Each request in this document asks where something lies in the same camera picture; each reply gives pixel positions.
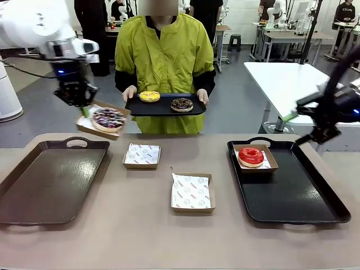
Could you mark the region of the chocolate donut with beige base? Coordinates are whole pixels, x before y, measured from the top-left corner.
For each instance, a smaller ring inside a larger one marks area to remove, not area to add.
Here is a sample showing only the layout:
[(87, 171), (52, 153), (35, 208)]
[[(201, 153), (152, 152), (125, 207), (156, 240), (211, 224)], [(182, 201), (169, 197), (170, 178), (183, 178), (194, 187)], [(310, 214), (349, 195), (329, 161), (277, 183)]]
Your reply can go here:
[(194, 108), (194, 103), (188, 98), (176, 98), (170, 103), (170, 108), (176, 112), (187, 113)]

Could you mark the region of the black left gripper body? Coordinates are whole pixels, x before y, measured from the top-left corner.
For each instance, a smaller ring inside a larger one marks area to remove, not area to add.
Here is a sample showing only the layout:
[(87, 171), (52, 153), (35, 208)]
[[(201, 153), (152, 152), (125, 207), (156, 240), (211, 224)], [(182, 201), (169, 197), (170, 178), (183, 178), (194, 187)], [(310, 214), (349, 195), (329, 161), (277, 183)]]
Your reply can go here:
[(87, 84), (86, 65), (83, 61), (57, 61), (52, 62), (52, 70), (59, 82), (77, 82)]

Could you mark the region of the dark green stool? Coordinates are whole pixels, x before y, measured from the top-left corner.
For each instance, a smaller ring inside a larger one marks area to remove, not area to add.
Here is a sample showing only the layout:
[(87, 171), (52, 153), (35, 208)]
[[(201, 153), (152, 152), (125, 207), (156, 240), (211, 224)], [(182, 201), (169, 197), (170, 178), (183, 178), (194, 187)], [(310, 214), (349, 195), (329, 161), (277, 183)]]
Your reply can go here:
[(236, 50), (236, 52), (241, 51), (241, 35), (240, 34), (234, 34), (234, 35), (230, 36), (227, 51), (232, 52), (232, 50)]

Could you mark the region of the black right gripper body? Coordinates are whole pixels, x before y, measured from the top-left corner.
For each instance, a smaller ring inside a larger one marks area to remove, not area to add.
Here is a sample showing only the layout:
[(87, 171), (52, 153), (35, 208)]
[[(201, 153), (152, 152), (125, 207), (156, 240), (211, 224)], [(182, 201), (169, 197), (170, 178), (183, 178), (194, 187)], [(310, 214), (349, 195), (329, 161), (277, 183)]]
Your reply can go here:
[(334, 124), (360, 123), (360, 90), (353, 87), (335, 89), (332, 98), (323, 97), (318, 108)]

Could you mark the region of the person's right hand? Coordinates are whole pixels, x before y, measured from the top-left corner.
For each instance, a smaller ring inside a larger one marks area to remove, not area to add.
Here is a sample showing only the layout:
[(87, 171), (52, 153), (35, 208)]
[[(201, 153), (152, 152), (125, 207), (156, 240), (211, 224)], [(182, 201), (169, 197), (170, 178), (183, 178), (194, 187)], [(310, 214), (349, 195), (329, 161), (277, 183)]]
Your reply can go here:
[(137, 88), (134, 85), (127, 87), (122, 94), (124, 102), (127, 103), (127, 101), (133, 98), (133, 96), (136, 94), (137, 94)]

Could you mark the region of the wood top desk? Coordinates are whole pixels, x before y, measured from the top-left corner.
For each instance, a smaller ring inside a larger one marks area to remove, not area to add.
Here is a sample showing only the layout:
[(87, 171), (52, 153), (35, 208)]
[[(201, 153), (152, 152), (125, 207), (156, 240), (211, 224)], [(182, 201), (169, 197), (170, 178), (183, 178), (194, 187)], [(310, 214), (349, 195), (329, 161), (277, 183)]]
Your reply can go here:
[(217, 25), (215, 31), (215, 40), (217, 46), (216, 66), (218, 72), (222, 72), (222, 52), (223, 52), (223, 37), (225, 32), (230, 31), (231, 28), (227, 25)]

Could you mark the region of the yellow iced sprinkle donut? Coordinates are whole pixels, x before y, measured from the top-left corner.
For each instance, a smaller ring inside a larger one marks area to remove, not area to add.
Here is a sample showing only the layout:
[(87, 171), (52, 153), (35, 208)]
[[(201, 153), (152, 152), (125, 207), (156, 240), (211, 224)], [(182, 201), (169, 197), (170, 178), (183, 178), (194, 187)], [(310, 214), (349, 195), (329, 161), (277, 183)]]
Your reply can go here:
[(143, 91), (139, 94), (139, 98), (143, 102), (153, 103), (160, 100), (160, 93), (157, 91)]

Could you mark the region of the bystander in printed black shirt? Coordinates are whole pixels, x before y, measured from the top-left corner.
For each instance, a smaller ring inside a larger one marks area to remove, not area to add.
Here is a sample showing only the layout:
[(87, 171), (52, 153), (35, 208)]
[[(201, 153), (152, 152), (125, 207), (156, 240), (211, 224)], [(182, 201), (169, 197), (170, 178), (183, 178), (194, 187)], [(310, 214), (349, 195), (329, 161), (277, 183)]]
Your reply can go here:
[(352, 4), (353, 0), (344, 0), (343, 3), (339, 4), (336, 8), (334, 20), (332, 24), (332, 29), (337, 30), (337, 37), (334, 45), (334, 50), (332, 55), (336, 56), (339, 50), (340, 43), (342, 41), (342, 36), (344, 33), (344, 28), (342, 26), (336, 25), (336, 23), (353, 23), (356, 18), (356, 8)]

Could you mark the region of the white side table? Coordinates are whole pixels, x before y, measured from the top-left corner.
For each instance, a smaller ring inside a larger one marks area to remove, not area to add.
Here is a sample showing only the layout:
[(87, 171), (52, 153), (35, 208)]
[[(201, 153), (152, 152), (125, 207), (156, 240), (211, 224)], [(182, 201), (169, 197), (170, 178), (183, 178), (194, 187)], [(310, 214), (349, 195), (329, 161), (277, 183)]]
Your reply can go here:
[(276, 123), (277, 120), (269, 120), (272, 111), (277, 119), (289, 115), (297, 100), (317, 92), (329, 79), (310, 64), (245, 62), (244, 66), (267, 100), (262, 124)]

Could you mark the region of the person's left hand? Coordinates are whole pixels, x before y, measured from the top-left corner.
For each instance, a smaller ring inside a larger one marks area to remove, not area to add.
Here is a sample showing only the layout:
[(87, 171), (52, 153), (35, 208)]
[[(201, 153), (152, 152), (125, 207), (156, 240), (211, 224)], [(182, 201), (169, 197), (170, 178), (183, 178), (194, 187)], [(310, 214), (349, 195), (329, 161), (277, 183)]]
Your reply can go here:
[(199, 89), (196, 94), (197, 94), (199, 101), (202, 102), (206, 106), (209, 102), (209, 96), (208, 96), (207, 91), (205, 89)]

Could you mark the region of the person's left forearm black sleeve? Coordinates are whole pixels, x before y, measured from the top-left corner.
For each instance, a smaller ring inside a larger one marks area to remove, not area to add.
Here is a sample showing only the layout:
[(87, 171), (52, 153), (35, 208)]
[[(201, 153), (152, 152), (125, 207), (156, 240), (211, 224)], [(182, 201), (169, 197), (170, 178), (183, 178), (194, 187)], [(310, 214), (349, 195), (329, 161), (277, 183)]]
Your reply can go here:
[(195, 90), (198, 91), (200, 89), (204, 89), (206, 90), (208, 96), (210, 96), (213, 89), (215, 88), (215, 76), (215, 70), (204, 72), (199, 76), (194, 76), (193, 85), (195, 87)]

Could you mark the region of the person's right forearm black sleeve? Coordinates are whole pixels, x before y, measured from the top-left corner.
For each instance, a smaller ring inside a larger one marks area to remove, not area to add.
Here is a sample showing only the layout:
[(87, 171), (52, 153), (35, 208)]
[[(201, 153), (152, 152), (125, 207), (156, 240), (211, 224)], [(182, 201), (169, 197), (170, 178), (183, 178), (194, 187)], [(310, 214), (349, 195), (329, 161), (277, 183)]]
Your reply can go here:
[(121, 91), (121, 93), (124, 93), (129, 87), (135, 87), (135, 93), (137, 93), (137, 74), (130, 74), (126, 71), (115, 70), (115, 86), (119, 91)]

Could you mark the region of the bystander in brown top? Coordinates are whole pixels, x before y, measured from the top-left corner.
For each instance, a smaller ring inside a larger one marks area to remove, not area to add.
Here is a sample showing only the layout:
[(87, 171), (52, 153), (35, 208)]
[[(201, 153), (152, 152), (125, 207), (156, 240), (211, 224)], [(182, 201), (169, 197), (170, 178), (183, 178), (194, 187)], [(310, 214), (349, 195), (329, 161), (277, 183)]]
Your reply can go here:
[(260, 20), (268, 20), (267, 10), (272, 8), (276, 0), (260, 0), (258, 6), (258, 15)]

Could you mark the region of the dark brown serving tray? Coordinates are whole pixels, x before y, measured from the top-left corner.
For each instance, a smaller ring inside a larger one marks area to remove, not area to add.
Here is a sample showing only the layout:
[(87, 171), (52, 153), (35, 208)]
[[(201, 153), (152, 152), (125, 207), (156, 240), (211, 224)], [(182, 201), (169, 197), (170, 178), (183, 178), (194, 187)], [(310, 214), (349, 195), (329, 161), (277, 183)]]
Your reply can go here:
[(42, 141), (0, 183), (0, 224), (71, 222), (109, 149), (107, 141)]

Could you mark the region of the person in yellow-green jacket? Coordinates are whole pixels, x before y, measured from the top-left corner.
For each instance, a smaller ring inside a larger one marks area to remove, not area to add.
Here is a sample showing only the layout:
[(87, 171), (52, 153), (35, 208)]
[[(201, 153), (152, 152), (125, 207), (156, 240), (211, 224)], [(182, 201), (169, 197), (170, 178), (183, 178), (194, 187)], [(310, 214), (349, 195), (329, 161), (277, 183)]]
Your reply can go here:
[(115, 70), (137, 74), (143, 91), (197, 95), (193, 77), (215, 70), (203, 24), (179, 11), (179, 0), (139, 0), (139, 14), (121, 26)]

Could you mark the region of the bystander in black clothes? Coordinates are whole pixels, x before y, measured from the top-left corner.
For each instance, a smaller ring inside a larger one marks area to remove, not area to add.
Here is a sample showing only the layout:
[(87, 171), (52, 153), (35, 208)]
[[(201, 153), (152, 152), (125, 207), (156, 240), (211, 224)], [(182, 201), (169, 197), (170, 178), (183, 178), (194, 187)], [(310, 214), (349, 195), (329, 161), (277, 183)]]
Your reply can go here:
[(110, 74), (107, 53), (107, 11), (105, 0), (74, 0), (74, 11), (82, 27), (83, 38), (95, 41), (100, 49), (99, 63), (90, 64), (95, 77), (106, 77)]

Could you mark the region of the black tripod pole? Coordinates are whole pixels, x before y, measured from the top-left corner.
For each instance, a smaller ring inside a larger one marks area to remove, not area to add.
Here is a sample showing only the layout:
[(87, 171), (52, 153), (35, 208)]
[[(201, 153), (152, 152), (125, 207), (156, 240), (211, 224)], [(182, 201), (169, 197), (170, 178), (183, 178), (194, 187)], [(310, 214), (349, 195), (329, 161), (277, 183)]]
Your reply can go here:
[(315, 12), (313, 15), (313, 19), (311, 20), (310, 30), (307, 32), (307, 37), (305, 39), (305, 43), (304, 43), (303, 49), (301, 51), (301, 58), (300, 58), (300, 62), (299, 62), (299, 64), (301, 64), (301, 65), (305, 64), (306, 58), (308, 56), (310, 46), (311, 46), (311, 40), (313, 37), (315, 27), (317, 25), (317, 20), (318, 20), (318, 16), (319, 16), (319, 13), (321, 10), (322, 2), (323, 2), (323, 0), (316, 0), (316, 9), (315, 9)]

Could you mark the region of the large black serving tray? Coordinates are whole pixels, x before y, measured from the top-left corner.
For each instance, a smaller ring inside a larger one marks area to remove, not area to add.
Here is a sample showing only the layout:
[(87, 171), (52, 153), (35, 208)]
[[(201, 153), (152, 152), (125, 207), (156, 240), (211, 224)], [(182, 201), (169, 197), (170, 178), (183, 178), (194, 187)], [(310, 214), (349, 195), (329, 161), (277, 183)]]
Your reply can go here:
[[(243, 173), (234, 145), (263, 141), (278, 164), (273, 173)], [(303, 150), (291, 141), (253, 137), (229, 141), (232, 160), (246, 211), (264, 223), (328, 224), (346, 223), (351, 214)]]

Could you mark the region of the white cylindrical appliance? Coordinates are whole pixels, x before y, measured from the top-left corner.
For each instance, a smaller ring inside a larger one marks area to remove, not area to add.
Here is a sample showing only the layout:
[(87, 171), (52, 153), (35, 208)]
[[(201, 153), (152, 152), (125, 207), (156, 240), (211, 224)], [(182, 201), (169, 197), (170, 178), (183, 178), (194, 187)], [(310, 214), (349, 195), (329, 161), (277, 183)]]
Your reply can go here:
[(23, 108), (0, 61), (0, 123), (9, 122), (23, 114)]

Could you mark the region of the small black serving tray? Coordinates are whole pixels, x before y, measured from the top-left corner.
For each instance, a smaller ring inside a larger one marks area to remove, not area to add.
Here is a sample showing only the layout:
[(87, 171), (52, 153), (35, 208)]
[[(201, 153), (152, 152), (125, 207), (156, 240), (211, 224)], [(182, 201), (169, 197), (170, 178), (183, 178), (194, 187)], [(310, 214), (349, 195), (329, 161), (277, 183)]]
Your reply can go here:
[[(193, 102), (193, 109), (189, 112), (177, 112), (171, 109), (171, 102), (176, 98), (187, 98)], [(199, 101), (197, 95), (190, 93), (165, 93), (156, 102), (141, 101), (140, 95), (130, 98), (125, 108), (131, 116), (195, 116), (206, 112), (206, 106)]]

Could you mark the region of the white lab desk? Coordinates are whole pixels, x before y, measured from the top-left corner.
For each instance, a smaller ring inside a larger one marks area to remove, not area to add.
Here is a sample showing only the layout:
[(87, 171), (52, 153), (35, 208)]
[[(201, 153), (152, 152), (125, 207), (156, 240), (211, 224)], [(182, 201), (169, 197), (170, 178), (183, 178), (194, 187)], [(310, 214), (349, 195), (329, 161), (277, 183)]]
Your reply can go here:
[(313, 45), (317, 44), (317, 50), (311, 63), (312, 66), (314, 66), (319, 59), (320, 49), (323, 42), (329, 42), (334, 40), (334, 38), (329, 34), (321, 32), (313, 33), (311, 37), (309, 34), (297, 35), (294, 31), (265, 31), (264, 35), (265, 49), (263, 51), (264, 56), (262, 56), (263, 62), (269, 62), (271, 50), (274, 44), (286, 44), (286, 49), (283, 56), (283, 60), (285, 60), (290, 49), (290, 44), (300, 43), (305, 45), (307, 41), (310, 41), (310, 48), (312, 48)]

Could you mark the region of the chocolate donut with colourful sprinkles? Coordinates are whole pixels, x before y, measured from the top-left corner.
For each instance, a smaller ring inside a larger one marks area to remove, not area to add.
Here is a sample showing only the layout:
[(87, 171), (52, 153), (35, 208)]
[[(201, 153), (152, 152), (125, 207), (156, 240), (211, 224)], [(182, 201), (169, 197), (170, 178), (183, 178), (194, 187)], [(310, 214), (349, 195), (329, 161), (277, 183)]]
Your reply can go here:
[(99, 131), (116, 133), (124, 126), (126, 119), (120, 111), (103, 107), (92, 113), (91, 121)]

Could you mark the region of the red glazed donut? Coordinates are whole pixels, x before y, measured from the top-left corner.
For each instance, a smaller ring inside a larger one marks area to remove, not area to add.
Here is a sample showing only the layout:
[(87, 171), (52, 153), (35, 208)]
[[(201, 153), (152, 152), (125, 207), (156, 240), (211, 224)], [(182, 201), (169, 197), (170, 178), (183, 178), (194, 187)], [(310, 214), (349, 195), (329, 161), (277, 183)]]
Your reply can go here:
[(239, 162), (249, 168), (257, 168), (263, 164), (264, 155), (257, 148), (247, 147), (238, 152)]

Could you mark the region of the bystander in black top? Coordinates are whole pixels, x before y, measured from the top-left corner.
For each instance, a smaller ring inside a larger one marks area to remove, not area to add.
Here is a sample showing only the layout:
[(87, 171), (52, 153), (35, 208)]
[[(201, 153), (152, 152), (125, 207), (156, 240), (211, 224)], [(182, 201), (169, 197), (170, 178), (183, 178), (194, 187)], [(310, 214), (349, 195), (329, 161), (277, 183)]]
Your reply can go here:
[(190, 0), (190, 15), (203, 24), (211, 44), (215, 39), (222, 6), (223, 0)]

